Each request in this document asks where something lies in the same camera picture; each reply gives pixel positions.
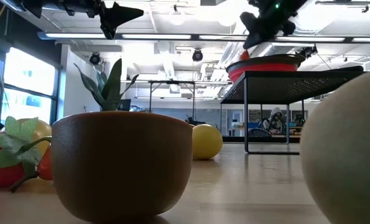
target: black table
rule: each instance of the black table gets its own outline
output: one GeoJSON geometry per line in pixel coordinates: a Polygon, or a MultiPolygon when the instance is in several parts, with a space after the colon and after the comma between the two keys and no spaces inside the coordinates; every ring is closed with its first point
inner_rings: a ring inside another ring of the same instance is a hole
{"type": "Polygon", "coordinates": [[[287,105],[286,139],[290,142],[290,104],[323,95],[363,74],[363,71],[244,72],[221,100],[223,104],[244,104],[244,150],[249,154],[299,155],[299,152],[250,152],[248,150],[248,105],[287,105]]]}

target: ceiling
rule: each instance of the ceiling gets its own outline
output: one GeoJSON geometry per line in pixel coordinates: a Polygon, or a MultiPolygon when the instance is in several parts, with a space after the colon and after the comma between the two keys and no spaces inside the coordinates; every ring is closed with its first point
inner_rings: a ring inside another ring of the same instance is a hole
{"type": "MultiPolygon", "coordinates": [[[[297,34],[370,35],[370,9],[367,13],[362,13],[364,7],[321,6],[316,5],[315,1],[310,0],[304,5],[299,10],[298,17],[294,19],[297,34]]],[[[105,0],[105,3],[110,6],[113,2],[105,0]]],[[[117,29],[118,33],[244,34],[245,29],[238,16],[243,11],[257,12],[256,8],[248,6],[246,0],[226,0],[218,6],[200,6],[200,0],[118,1],[118,3],[145,11],[142,17],[120,26],[117,29]],[[174,12],[174,4],[178,6],[178,12],[174,12]]],[[[25,12],[20,15],[46,32],[101,32],[99,18],[89,19],[85,14],[68,16],[64,11],[44,10],[39,20],[25,12]]],[[[160,54],[156,42],[76,40],[63,43],[71,44],[72,50],[84,58],[89,57],[92,51],[101,51],[102,57],[107,61],[126,57],[129,75],[136,73],[156,75],[168,72],[167,60],[169,60],[175,74],[186,78],[186,75],[181,75],[183,71],[183,74],[188,74],[187,80],[194,76],[186,71],[196,71],[199,73],[198,78],[203,77],[206,80],[212,76],[214,65],[218,64],[215,66],[216,69],[224,68],[225,65],[237,60],[243,51],[241,43],[175,41],[170,43],[171,54],[167,57],[160,54]],[[193,62],[193,51],[198,48],[203,52],[203,61],[193,62]],[[205,67],[211,69],[207,69],[207,75],[203,76],[201,74],[205,67]]],[[[273,54],[294,52],[296,49],[274,46],[271,48],[273,54]]],[[[370,44],[317,44],[317,49],[318,55],[305,61],[300,70],[320,71],[370,62],[370,44]]],[[[211,81],[227,80],[227,75],[216,79],[211,81]]]]}

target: computer monitor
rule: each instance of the computer monitor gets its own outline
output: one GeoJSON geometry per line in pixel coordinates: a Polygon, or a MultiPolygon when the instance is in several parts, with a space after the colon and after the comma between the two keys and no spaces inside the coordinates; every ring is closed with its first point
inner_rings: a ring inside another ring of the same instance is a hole
{"type": "Polygon", "coordinates": [[[131,108],[131,99],[120,100],[120,104],[117,107],[119,111],[129,111],[131,108]]]}

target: table surface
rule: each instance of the table surface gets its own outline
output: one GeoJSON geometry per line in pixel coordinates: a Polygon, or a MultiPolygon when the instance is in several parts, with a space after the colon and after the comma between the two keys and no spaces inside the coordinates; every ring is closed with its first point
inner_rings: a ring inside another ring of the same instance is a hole
{"type": "Polygon", "coordinates": [[[244,72],[225,94],[221,104],[244,104],[247,79],[248,104],[287,105],[336,90],[364,72],[244,72]]]}
{"type": "MultiPolygon", "coordinates": [[[[250,150],[299,151],[299,145],[252,144],[250,150]]],[[[14,194],[0,190],[0,224],[85,223],[63,207],[51,182],[30,180],[14,194]]],[[[143,223],[329,224],[309,194],[299,156],[250,156],[242,144],[224,144],[213,160],[193,161],[178,204],[143,223]]]]}

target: brown bowl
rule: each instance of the brown bowl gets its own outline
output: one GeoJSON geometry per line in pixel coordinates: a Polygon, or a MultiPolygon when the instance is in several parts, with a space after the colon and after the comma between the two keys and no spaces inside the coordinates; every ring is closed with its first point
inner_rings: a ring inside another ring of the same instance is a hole
{"type": "Polygon", "coordinates": [[[52,126],[52,176],[60,201],[89,222],[172,208],[192,166],[192,127],[141,112],[84,113],[52,126]]]}

